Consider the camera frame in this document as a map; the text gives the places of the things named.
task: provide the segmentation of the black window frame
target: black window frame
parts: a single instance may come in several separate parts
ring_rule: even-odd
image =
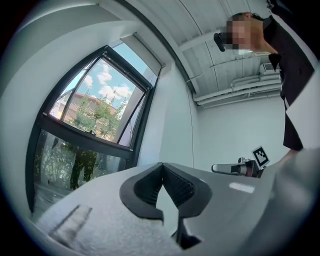
[[[95,66],[95,64],[100,59],[104,59],[107,64],[115,68],[119,73],[125,76],[143,92],[141,100],[144,98],[144,101],[134,125],[130,147],[123,146],[118,143],[124,131],[126,130],[127,125],[129,124],[134,112],[140,105],[141,100],[138,102],[134,111],[126,122],[126,125],[124,126],[124,129],[117,143],[96,137],[63,121],[64,116],[66,115],[66,112],[68,110],[68,104],[71,103],[74,93],[77,91],[87,73]],[[89,67],[85,70],[84,74],[81,76],[75,87],[70,90],[71,95],[67,100],[61,118],[57,119],[54,116],[51,116],[50,111],[57,102],[57,99],[61,98],[61,94],[64,89],[88,65]],[[138,163],[142,139],[146,129],[147,119],[160,73],[161,70],[159,71],[159,74],[157,74],[155,85],[152,86],[151,83],[146,78],[144,78],[143,75],[140,74],[130,63],[128,63],[122,56],[120,56],[115,50],[107,45],[101,47],[100,49],[83,58],[59,80],[59,82],[54,86],[54,88],[51,90],[44,103],[42,104],[32,127],[28,142],[25,162],[25,190],[29,209],[31,212],[34,211],[35,203],[34,164],[38,139],[41,135],[41,131],[44,130],[46,132],[49,132],[50,134],[64,141],[70,142],[75,146],[93,150],[98,153],[126,159],[124,169],[135,167]]]

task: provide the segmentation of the white ceiling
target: white ceiling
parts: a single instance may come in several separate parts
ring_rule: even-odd
[[[239,12],[270,15],[266,0],[136,0],[148,11],[150,21],[167,38],[192,81],[196,96],[230,87],[234,79],[258,75],[268,57],[221,52],[214,33]]]

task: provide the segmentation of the blue sky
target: blue sky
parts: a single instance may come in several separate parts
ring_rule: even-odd
[[[147,65],[125,43],[122,43],[113,49],[141,74],[144,73]],[[67,86],[64,92],[74,88],[83,73],[84,71],[81,71]],[[98,99],[101,95],[104,97],[106,94],[108,100],[111,100],[115,96],[113,107],[117,108],[125,99],[127,101],[129,100],[135,89],[135,85],[108,63],[99,60],[94,68],[87,74],[77,92],[85,94],[88,89],[90,96]]]

